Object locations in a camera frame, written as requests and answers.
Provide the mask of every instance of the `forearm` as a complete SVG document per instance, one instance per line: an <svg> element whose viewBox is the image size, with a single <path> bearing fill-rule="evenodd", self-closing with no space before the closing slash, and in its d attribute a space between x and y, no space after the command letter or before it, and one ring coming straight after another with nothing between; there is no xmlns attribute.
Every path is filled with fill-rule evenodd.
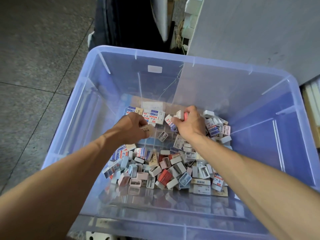
<svg viewBox="0 0 320 240"><path fill-rule="evenodd" d="M312 239L320 234L320 196L310 187L205 136L189 142L277 238Z"/></svg>
<svg viewBox="0 0 320 240"><path fill-rule="evenodd" d="M2 236L64 238L98 174L120 145L117 133L108 131L0 197Z"/></svg>

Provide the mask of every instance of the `right hand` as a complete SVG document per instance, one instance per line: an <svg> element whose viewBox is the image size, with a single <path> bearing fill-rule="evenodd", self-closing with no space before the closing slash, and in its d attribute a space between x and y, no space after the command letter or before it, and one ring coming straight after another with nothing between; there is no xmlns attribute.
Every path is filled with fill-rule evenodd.
<svg viewBox="0 0 320 240"><path fill-rule="evenodd" d="M178 127L180 135L189 143L195 135L206 135L205 119L200 116L197 107L189 106L184 112L189 113L186 121L181 121L177 117L171 118L171 121Z"/></svg>

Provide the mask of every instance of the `transparent blue bin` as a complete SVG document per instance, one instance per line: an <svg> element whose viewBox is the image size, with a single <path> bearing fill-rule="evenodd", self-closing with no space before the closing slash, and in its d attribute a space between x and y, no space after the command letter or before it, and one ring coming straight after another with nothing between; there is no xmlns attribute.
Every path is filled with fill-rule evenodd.
<svg viewBox="0 0 320 240"><path fill-rule="evenodd" d="M110 46L89 52L42 168L98 138L129 105L139 107L149 100L165 102L166 113L176 112L177 105L214 111L229 121L234 151L319 191L320 162L292 75L249 64ZM157 133L161 131L168 128L158 127ZM139 143L160 150L173 140L170 135L164 143L154 138ZM72 229L145 239L272 239L230 188L228 193L229 197L218 197L119 188L101 173Z"/></svg>

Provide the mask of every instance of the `left hand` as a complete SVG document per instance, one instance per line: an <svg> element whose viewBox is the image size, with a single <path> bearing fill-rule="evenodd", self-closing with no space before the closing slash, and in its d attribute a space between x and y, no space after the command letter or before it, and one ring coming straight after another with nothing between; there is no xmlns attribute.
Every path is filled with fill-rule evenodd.
<svg viewBox="0 0 320 240"><path fill-rule="evenodd" d="M146 139L149 133L140 129L147 125L147 121L141 115L131 112L122 118L112 127L111 130L117 131L121 144L134 144L141 139Z"/></svg>

